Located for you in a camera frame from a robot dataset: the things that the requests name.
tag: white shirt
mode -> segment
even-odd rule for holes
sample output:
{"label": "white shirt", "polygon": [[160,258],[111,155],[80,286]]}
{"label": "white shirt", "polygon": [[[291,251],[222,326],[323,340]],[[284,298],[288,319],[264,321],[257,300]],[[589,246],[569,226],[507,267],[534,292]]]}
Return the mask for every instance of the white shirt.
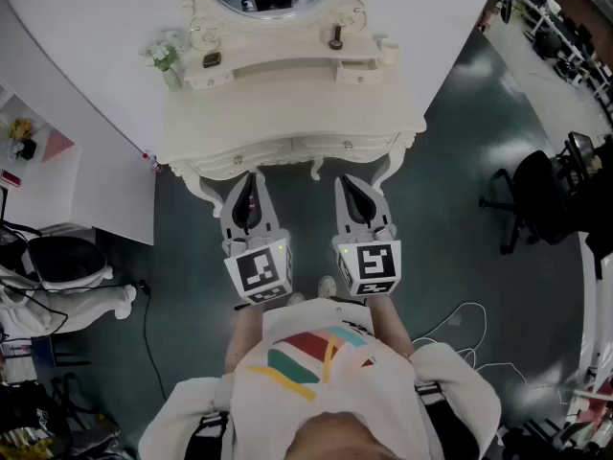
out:
{"label": "white shirt", "polygon": [[[326,302],[316,305],[343,305]],[[441,385],[483,456],[498,427],[500,402],[449,346],[429,344],[407,360],[369,335],[368,325],[352,326],[334,311],[324,318],[317,313],[320,325],[293,322],[293,331],[277,326],[265,333],[238,365],[230,402],[235,459],[282,460],[308,419],[323,412],[351,412],[396,456],[442,460],[441,445],[415,391],[419,380]],[[177,384],[141,440],[141,458],[183,460],[199,419],[213,409],[215,387],[215,379]]]}

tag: vanity table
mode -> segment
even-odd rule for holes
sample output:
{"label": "vanity table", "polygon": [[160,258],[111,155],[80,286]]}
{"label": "vanity table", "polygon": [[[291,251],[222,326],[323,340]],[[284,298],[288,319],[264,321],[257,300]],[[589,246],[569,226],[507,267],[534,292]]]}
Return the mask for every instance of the vanity table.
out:
{"label": "vanity table", "polygon": [[[373,162],[381,183],[401,166],[425,121],[408,95],[397,46],[368,31],[365,0],[242,12],[220,0],[180,0],[191,49],[182,90],[169,92],[158,161],[196,196],[223,200],[205,179],[326,157]],[[329,46],[342,30],[341,50]],[[207,53],[221,63],[203,68]]]}

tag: drawer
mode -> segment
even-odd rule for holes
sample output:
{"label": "drawer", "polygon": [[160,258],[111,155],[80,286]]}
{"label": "drawer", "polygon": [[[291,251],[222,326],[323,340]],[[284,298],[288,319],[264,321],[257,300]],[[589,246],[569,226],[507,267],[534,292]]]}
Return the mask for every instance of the drawer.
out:
{"label": "drawer", "polygon": [[396,138],[397,133],[387,136],[299,136],[292,138],[292,148],[300,154],[344,158],[352,162],[373,162],[390,150]]}
{"label": "drawer", "polygon": [[281,139],[232,149],[208,157],[193,158],[187,162],[203,177],[224,180],[290,153],[291,140]]}

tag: small bottle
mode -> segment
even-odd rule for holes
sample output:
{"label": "small bottle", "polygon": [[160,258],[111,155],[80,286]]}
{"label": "small bottle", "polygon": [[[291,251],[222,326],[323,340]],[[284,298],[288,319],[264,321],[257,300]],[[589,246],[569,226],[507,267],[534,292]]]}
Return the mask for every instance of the small bottle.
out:
{"label": "small bottle", "polygon": [[152,171],[156,173],[159,173],[162,171],[162,166],[158,163],[157,159],[155,158],[155,155],[151,155],[148,151],[145,151],[143,153],[143,158],[149,161],[149,168]]}

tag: vase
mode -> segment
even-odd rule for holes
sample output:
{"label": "vase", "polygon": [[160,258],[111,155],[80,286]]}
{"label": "vase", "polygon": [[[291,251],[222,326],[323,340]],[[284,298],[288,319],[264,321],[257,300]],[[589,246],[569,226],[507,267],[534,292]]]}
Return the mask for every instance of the vase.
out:
{"label": "vase", "polygon": [[162,70],[162,76],[170,90],[181,90],[181,79],[172,68]]}
{"label": "vase", "polygon": [[23,150],[19,152],[19,156],[24,160],[32,160],[36,152],[36,142],[33,140],[24,140],[21,143],[23,143]]}

